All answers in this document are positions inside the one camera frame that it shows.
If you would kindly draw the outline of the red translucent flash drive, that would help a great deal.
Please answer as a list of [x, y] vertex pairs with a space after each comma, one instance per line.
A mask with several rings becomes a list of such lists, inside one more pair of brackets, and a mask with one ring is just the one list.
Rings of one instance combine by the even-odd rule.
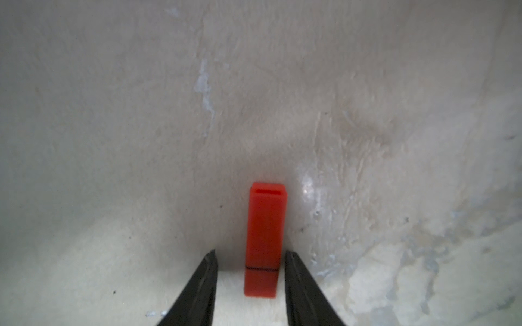
[[250, 188], [244, 294], [275, 298], [288, 195], [284, 185], [255, 182]]

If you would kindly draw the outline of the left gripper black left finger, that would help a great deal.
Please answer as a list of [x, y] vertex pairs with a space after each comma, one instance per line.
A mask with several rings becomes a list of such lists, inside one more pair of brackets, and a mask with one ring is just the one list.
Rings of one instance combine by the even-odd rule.
[[158, 326], [211, 326], [218, 280], [216, 251], [205, 255]]

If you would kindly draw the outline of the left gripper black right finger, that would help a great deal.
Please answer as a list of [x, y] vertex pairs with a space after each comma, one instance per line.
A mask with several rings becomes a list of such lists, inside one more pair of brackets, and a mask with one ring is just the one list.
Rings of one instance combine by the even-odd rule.
[[285, 253], [284, 274], [288, 325], [345, 325], [294, 251]]

